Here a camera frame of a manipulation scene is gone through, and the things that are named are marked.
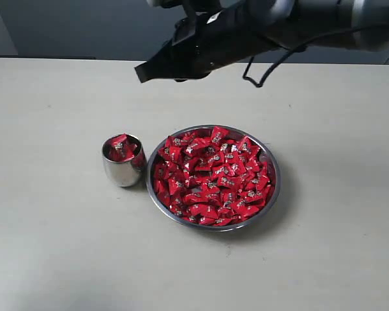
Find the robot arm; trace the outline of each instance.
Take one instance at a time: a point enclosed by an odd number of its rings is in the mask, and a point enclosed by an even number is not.
[[[276,49],[291,50],[309,38],[340,29],[311,45],[378,51],[389,44],[389,0],[147,0],[152,6],[182,5],[187,17],[149,61],[136,67],[141,82],[178,82],[206,77],[215,69]]]

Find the pile of red candies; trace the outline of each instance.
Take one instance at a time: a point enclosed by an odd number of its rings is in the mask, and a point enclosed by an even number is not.
[[[245,136],[227,139],[214,127],[210,137],[196,132],[168,137],[154,167],[154,190],[162,204],[180,218],[200,224],[238,224],[264,208],[274,186],[260,148]]]
[[[118,135],[108,141],[110,150],[108,159],[114,162],[125,162],[136,156],[137,145],[130,142],[127,134]]]

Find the bowl rim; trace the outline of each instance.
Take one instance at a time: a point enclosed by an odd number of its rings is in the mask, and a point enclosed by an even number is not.
[[[252,136],[249,133],[246,133],[244,131],[238,130],[237,128],[232,128],[232,127],[225,126],[225,125],[215,125],[215,124],[198,125],[198,126],[191,126],[189,128],[184,128],[180,131],[177,131],[176,133],[171,134],[170,136],[174,137],[174,136],[183,134],[185,132],[189,132],[189,131],[193,131],[193,130],[200,130],[200,129],[210,129],[210,128],[213,128],[215,126],[219,126],[221,128],[225,128],[227,130],[237,132],[237,133],[244,135],[244,136],[248,136],[248,138],[251,139],[256,145],[261,147],[265,151],[266,155],[271,159],[271,162],[272,162],[272,164],[274,166],[274,170],[275,170],[276,184],[275,184],[275,190],[274,190],[274,193],[271,197],[271,200],[265,205],[264,209],[262,209],[255,216],[249,218],[248,220],[246,220],[244,222],[241,222],[239,224],[233,224],[233,225],[225,225],[222,227],[193,224],[191,222],[187,222],[186,220],[181,219],[180,217],[178,217],[175,214],[173,214],[172,212],[170,212],[169,209],[158,200],[156,193],[154,192],[154,187],[152,184],[152,176],[151,176],[152,167],[154,164],[154,160],[157,157],[158,150],[164,146],[167,138],[164,139],[162,142],[160,142],[160,144],[156,147],[156,149],[154,149],[154,151],[151,153],[150,159],[148,160],[148,163],[147,163],[146,185],[147,185],[148,193],[150,194],[150,197],[153,200],[153,202],[157,205],[158,209],[161,210],[163,212],[163,214],[165,214],[167,217],[173,219],[175,222],[178,222],[179,224],[182,224],[182,225],[185,225],[187,227],[194,228],[194,229],[201,229],[203,231],[226,232],[226,231],[232,231],[232,230],[240,229],[242,227],[246,227],[247,225],[250,225],[252,222],[256,221],[257,219],[263,217],[269,210],[271,210],[271,208],[274,206],[274,204],[277,200],[277,197],[278,197],[280,189],[281,189],[281,172],[280,172],[277,160],[275,159],[272,152],[268,149],[268,147],[265,146],[265,144],[263,144],[261,141],[256,139],[254,136]]]

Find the white table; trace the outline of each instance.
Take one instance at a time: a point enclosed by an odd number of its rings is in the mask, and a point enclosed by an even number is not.
[[[242,64],[183,84],[136,64],[0,60],[0,311],[389,311],[389,67],[282,65],[254,89]],[[256,225],[193,231],[104,175],[113,134],[149,156],[211,123],[279,160]]]

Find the stainless steel cup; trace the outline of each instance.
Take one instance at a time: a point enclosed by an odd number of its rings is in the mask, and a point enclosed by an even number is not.
[[[131,143],[137,145],[137,155],[131,160],[115,162],[108,159],[108,153],[110,151],[108,141],[114,137],[108,139],[102,146],[102,160],[104,161],[105,173],[110,180],[120,187],[131,187],[135,185],[143,175],[147,164],[141,141],[135,136],[128,134],[127,136]]]

